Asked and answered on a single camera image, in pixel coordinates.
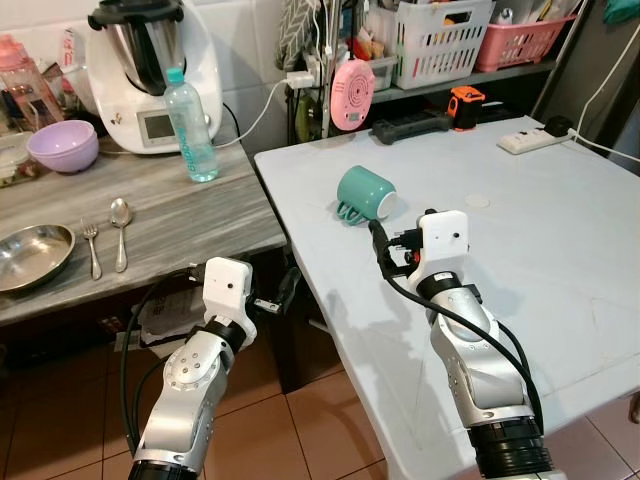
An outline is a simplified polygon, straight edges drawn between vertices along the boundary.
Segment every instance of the purple bowl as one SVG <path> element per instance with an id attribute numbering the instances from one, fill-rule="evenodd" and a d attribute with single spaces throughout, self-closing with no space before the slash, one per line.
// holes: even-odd
<path id="1" fill-rule="evenodd" d="M 37 131 L 27 142 L 31 156 L 62 173 L 80 172 L 98 156 L 98 136 L 89 122 L 67 120 Z"/>

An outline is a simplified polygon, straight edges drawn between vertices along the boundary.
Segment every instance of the teal mug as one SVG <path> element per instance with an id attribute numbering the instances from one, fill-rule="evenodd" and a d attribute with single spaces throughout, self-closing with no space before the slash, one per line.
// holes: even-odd
<path id="1" fill-rule="evenodd" d="M 338 217 L 349 225 L 365 220 L 382 220 L 394 209 L 396 188 L 389 180 L 356 165 L 338 184 Z"/>

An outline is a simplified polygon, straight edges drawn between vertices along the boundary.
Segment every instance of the metal shelf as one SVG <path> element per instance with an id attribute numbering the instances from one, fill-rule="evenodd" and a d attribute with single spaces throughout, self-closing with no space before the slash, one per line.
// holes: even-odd
<path id="1" fill-rule="evenodd" d="M 468 77 L 458 78 L 457 80 L 452 80 L 450 82 L 428 85 L 426 87 L 413 88 L 411 90 L 402 90 L 398 87 L 391 87 L 386 90 L 375 92 L 373 94 L 373 103 L 390 102 L 401 98 L 441 92 L 443 90 L 449 90 L 450 88 L 457 87 L 458 85 L 477 85 L 478 83 L 495 82 L 496 80 L 504 80 L 505 78 L 531 75 L 532 73 L 548 72 L 553 70 L 555 67 L 555 60 L 546 60 L 540 63 L 509 67 L 495 72 L 474 72 Z"/>

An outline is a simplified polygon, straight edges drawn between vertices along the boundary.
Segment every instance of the pink bottle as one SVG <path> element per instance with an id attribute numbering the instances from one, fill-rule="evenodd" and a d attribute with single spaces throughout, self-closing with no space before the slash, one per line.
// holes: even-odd
<path id="1" fill-rule="evenodd" d="M 0 80 L 33 130 L 64 120 L 35 62 L 11 35 L 0 35 Z"/>

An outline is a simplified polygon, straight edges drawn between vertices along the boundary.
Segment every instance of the pink round device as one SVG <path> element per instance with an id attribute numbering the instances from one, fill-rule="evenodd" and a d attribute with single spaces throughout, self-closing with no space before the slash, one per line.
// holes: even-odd
<path id="1" fill-rule="evenodd" d="M 336 71 L 331 88 L 331 119 L 340 130 L 355 130 L 369 113 L 376 76 L 364 60 L 349 60 Z"/>

